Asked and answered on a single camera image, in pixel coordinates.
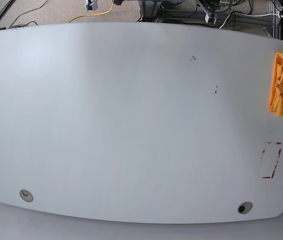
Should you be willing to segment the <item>right table grommet hole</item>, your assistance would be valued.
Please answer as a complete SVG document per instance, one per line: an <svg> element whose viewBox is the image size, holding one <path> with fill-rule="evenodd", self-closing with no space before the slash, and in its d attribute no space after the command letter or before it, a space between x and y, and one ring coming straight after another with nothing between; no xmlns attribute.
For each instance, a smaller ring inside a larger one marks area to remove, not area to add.
<svg viewBox="0 0 283 240"><path fill-rule="evenodd" d="M250 201L246 201L238 206L237 212L241 215L245 215L249 213L252 210L252 208L253 208L253 203Z"/></svg>

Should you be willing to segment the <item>table grommet hole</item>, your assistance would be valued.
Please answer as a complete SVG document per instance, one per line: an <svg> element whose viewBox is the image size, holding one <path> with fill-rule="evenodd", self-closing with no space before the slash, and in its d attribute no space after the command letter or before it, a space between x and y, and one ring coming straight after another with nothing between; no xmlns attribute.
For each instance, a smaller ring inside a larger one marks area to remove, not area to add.
<svg viewBox="0 0 283 240"><path fill-rule="evenodd" d="M24 200L27 203L31 203L34 200L34 197L31 194L31 192L29 192L26 189L21 189L19 191L19 195L20 195L21 199Z"/></svg>
<svg viewBox="0 0 283 240"><path fill-rule="evenodd" d="M238 206L237 212L241 215L245 215L249 213L252 210L252 208L253 208L253 203L250 201L246 201Z"/></svg>

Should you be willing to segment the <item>red tape rectangle marking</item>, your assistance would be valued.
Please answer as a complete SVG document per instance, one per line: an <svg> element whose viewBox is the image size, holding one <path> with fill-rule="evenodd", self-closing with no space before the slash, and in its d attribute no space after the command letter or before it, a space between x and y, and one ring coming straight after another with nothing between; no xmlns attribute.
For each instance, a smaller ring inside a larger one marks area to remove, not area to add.
<svg viewBox="0 0 283 240"><path fill-rule="evenodd" d="M280 160L283 144L267 141L262 150L259 175L262 179L273 179Z"/></svg>

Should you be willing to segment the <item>left table grommet hole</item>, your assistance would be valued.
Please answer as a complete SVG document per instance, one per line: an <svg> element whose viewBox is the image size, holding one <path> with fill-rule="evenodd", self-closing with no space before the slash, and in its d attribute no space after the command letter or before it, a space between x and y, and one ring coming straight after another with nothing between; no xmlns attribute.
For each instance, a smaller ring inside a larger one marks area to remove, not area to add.
<svg viewBox="0 0 283 240"><path fill-rule="evenodd" d="M34 200L34 197L31 194L31 192L29 192L26 189L21 189L19 191L19 195L20 195L21 199L24 200L27 203L31 203Z"/></svg>

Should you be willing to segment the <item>aluminium frame rail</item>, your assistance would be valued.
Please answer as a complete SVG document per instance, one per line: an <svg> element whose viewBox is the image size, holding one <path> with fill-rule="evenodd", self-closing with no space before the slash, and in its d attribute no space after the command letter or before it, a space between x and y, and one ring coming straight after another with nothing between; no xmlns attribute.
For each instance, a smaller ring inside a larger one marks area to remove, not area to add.
<svg viewBox="0 0 283 240"><path fill-rule="evenodd" d="M222 29L227 24L233 27L236 24L260 26L263 28L275 28L277 26L278 14L274 9L269 13L253 15L253 2L249 0L248 13L236 8L237 0L233 0L232 7L229 11L218 14L215 23L205 21L205 12L202 8L194 2L194 9L185 10L177 8L183 3L182 0L139 0L140 21L142 22L173 22L177 24L196 25L203 27L211 27Z"/></svg>

